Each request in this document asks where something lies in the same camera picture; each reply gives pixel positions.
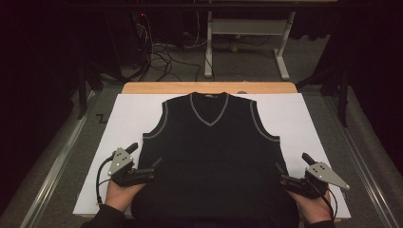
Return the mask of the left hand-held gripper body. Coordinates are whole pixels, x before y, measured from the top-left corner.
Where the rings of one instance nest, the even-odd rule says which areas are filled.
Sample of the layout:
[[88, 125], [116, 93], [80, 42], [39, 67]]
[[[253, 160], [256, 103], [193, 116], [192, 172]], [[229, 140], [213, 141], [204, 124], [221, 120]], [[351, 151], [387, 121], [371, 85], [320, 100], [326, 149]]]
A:
[[131, 154], [128, 154], [121, 147], [114, 152], [112, 164], [107, 174], [115, 183], [122, 187], [140, 183]]

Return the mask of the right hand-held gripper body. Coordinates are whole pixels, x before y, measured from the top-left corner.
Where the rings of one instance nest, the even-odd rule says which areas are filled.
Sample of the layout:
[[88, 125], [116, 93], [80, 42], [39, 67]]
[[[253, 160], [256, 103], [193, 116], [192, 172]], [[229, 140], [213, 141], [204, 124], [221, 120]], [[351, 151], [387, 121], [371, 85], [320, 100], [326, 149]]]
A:
[[344, 190], [350, 189], [350, 185], [324, 162], [308, 166], [300, 182], [301, 189], [298, 193], [311, 200], [323, 197], [330, 184]]

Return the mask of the dark navy knitted vest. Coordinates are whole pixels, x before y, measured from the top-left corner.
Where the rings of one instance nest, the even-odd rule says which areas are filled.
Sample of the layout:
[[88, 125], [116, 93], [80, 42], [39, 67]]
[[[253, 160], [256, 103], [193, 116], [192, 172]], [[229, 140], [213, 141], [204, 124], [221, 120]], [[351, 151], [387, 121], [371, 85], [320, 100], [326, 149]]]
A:
[[131, 205], [144, 228], [298, 228], [276, 171], [285, 165], [280, 139], [253, 100], [193, 92], [163, 102], [138, 166], [154, 162], [154, 180]]

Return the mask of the person's right hand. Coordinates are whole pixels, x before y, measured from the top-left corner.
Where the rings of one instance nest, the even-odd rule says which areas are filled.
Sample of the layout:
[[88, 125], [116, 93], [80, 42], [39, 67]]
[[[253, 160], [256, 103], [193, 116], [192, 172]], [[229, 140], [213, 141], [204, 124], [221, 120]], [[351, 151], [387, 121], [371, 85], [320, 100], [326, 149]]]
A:
[[326, 204], [324, 199], [307, 199], [290, 191], [288, 191], [288, 194], [297, 202], [308, 224], [331, 220], [333, 218], [331, 208]]

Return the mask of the person's left hand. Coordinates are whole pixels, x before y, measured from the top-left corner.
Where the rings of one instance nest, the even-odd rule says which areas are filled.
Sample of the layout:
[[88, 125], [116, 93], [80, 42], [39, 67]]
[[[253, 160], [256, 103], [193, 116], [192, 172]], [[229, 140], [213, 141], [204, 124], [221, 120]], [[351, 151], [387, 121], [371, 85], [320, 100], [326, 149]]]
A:
[[144, 184], [122, 187], [111, 180], [107, 185], [105, 204], [124, 212], [143, 188]]

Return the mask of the white board sheet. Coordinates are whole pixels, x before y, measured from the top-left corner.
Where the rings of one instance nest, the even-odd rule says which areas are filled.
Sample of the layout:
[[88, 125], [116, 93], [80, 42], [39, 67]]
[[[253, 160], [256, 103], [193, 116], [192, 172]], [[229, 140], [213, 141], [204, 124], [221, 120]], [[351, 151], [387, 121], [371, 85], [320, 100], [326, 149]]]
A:
[[[143, 133], [151, 131], [161, 118], [162, 102], [172, 97], [171, 94], [120, 94], [117, 97], [72, 211], [74, 215], [91, 218], [98, 212], [96, 196], [106, 193], [104, 185], [95, 189], [99, 166], [117, 148], [141, 144]], [[318, 162], [329, 161], [301, 94], [247, 94], [245, 97], [257, 102], [265, 129], [280, 136], [281, 151], [292, 177], [304, 175], [307, 163], [301, 158], [303, 153]]]

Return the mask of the black metal stand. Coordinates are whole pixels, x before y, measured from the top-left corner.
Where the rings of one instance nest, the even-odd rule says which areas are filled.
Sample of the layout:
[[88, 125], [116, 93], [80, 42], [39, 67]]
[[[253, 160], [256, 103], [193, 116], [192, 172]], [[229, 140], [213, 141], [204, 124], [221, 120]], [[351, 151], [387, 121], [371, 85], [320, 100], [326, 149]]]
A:
[[301, 89], [304, 86], [316, 84], [321, 84], [320, 93], [323, 96], [333, 96], [335, 93], [338, 94], [337, 117], [341, 124], [347, 127], [348, 68], [345, 65], [330, 66], [296, 83], [296, 88]]
[[98, 65], [87, 59], [81, 59], [78, 62], [79, 120], [82, 120], [86, 114], [87, 89], [90, 88], [95, 91], [101, 91], [103, 89], [101, 72]]

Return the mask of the metal floor rail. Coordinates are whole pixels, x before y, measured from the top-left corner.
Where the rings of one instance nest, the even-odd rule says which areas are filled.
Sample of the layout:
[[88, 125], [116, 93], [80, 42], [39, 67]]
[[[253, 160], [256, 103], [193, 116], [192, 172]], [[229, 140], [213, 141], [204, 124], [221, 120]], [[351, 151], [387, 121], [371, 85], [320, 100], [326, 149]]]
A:
[[369, 196], [375, 211], [377, 212], [380, 220], [385, 228], [403, 228], [403, 225], [399, 225], [396, 216], [392, 211], [392, 206], [386, 201], [386, 198], [376, 182], [374, 176], [371, 173], [371, 169], [364, 161], [359, 148], [357, 147], [354, 139], [347, 126], [341, 123], [341, 120], [337, 116], [337, 108], [331, 97], [324, 97], [324, 103], [332, 113], [332, 117], [336, 120], [337, 127], [341, 131], [344, 142], [348, 145], [348, 152], [352, 158], [354, 168], [363, 183], [363, 186]]
[[50, 162], [50, 167], [45, 169], [45, 177], [38, 189], [34, 200], [32, 201], [19, 228], [36, 228], [41, 216], [51, 199], [57, 184], [62, 177], [67, 163], [71, 157], [72, 148], [77, 142], [81, 131], [86, 123], [87, 113], [93, 107], [98, 95], [90, 90], [84, 95], [85, 108], [80, 110], [80, 98], [77, 92], [72, 96], [75, 103], [73, 111], [67, 117], [64, 124], [53, 137], [49, 146], [46, 148], [43, 158]]

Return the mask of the white metal table frame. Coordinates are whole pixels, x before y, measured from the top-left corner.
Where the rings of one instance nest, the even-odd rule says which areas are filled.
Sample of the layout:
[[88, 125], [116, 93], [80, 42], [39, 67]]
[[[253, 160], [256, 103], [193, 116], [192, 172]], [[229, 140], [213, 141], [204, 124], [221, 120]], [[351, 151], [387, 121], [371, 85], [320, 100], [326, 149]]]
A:
[[289, 81], [290, 76], [283, 59], [292, 25], [296, 13], [294, 11], [288, 14], [287, 19], [282, 20], [257, 20], [257, 19], [214, 19], [212, 12], [207, 16], [207, 40], [204, 60], [204, 76], [211, 78], [213, 76], [213, 51], [212, 37], [214, 34], [225, 35], [268, 35], [280, 36], [282, 38], [279, 48], [273, 49], [273, 54], [277, 61], [278, 71], [281, 79]]

